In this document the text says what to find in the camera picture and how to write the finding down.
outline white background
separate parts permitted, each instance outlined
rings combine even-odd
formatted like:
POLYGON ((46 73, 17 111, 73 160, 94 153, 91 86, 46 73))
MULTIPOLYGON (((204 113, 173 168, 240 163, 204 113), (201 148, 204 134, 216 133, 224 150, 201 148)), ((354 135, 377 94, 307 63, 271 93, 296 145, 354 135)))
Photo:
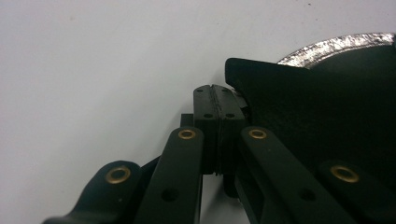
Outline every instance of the white background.
MULTIPOLYGON (((159 156, 230 57, 396 31, 396 1, 0 1, 0 223, 69 212, 105 164, 159 156)), ((206 176, 202 223, 248 223, 206 176)))

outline brass insert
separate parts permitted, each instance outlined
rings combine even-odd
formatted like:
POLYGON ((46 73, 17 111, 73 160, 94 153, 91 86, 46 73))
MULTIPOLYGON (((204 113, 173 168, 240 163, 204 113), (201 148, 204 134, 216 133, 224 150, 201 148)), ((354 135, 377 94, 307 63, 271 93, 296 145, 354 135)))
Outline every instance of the brass insert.
POLYGON ((330 168, 332 174, 340 180, 347 183, 356 183, 359 181, 359 175, 343 165, 334 165, 330 168))
POLYGON ((182 138, 182 139, 186 139, 186 140, 192 139, 195 137, 195 131, 190 130, 190 129, 181 130, 178 133, 178 137, 182 138))
POLYGON ((248 135, 256 139, 264 139, 267 137, 267 133, 259 129, 250 130, 250 132, 248 132, 248 135))
POLYGON ((124 182, 131 175, 131 171, 126 166, 119 166, 111 169, 106 175, 106 181, 110 184, 119 184, 124 182))

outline silver foil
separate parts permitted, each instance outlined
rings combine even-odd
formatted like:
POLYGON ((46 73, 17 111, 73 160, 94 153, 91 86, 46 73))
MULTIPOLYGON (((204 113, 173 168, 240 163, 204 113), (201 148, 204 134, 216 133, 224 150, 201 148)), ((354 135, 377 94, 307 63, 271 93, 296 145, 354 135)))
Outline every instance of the silver foil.
POLYGON ((299 49, 278 63, 310 68, 322 60, 345 51, 392 45, 394 37, 394 33, 339 36, 299 49))

